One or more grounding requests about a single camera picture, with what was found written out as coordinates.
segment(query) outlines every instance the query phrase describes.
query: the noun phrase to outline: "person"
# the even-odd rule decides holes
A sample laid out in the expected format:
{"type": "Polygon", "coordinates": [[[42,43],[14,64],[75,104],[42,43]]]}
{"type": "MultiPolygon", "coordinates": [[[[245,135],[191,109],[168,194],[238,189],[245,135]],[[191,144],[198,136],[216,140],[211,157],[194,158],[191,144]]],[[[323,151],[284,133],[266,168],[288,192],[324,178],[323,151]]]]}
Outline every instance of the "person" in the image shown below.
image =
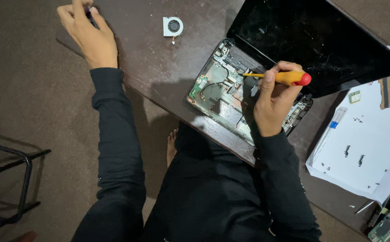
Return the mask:
{"type": "Polygon", "coordinates": [[[99,29],[86,18],[81,0],[58,7],[90,66],[92,106],[99,111],[101,189],[72,241],[318,241],[321,231],[300,182],[298,157],[281,128],[301,87],[274,81],[280,70],[303,70],[283,61],[259,82],[257,168],[180,123],[168,138],[169,168],[143,226],[143,164],[117,46],[97,9],[90,11],[99,29]]]}

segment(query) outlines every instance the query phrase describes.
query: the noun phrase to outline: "bare foot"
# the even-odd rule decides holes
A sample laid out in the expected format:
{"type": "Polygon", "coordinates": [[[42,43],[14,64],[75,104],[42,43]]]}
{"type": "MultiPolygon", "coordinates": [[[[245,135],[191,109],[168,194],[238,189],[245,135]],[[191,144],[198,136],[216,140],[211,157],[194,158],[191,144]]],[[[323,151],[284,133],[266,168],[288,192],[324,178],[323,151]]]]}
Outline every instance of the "bare foot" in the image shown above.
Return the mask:
{"type": "Polygon", "coordinates": [[[174,130],[174,132],[170,133],[170,136],[168,136],[168,145],[166,148],[166,165],[170,167],[172,159],[174,159],[174,156],[177,153],[176,148],[174,147],[174,142],[177,138],[177,131],[174,130]]]}

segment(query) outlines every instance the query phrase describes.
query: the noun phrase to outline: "laptop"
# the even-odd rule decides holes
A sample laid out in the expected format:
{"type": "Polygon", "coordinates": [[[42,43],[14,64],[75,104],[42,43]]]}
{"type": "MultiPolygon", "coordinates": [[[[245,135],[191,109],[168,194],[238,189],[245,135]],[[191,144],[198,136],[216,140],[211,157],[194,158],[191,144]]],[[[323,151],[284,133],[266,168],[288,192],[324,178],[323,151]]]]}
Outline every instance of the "laptop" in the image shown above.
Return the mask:
{"type": "Polygon", "coordinates": [[[246,0],[188,91],[187,102],[250,145],[258,79],[280,60],[312,77],[282,127],[289,135],[318,98],[390,76],[390,50],[325,0],[246,0]]]}

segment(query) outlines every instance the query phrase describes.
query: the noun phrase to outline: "black sleeve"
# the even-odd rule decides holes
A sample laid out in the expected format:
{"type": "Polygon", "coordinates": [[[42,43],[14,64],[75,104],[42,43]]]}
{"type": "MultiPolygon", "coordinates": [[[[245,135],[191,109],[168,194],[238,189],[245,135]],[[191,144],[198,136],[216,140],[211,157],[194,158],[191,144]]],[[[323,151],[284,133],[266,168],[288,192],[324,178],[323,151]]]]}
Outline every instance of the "black sleeve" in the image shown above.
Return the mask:
{"type": "Polygon", "coordinates": [[[260,141],[261,177],[273,219],[271,231],[283,241],[319,241],[321,231],[305,197],[294,147],[283,130],[260,141]]]}
{"type": "Polygon", "coordinates": [[[72,241],[133,241],[143,227],[144,171],[133,111],[123,88],[123,71],[90,70],[99,111],[98,201],[81,221],[72,241]]]}

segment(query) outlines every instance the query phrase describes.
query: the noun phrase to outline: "hand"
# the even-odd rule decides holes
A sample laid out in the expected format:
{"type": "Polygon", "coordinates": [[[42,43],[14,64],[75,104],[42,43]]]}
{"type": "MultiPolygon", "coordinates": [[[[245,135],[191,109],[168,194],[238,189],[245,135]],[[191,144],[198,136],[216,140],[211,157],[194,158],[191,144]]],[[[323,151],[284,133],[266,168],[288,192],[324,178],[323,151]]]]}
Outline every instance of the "hand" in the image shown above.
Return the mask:
{"type": "Polygon", "coordinates": [[[305,73],[300,65],[285,61],[280,61],[271,70],[265,72],[265,77],[258,83],[261,94],[253,111],[262,137],[281,132],[281,125],[302,88],[302,86],[275,85],[275,74],[279,71],[305,73]]]}
{"type": "Polygon", "coordinates": [[[80,46],[91,69],[117,68],[117,45],[114,34],[95,7],[90,13],[99,29],[87,19],[81,0],[57,9],[61,22],[75,42],[80,46]]]}

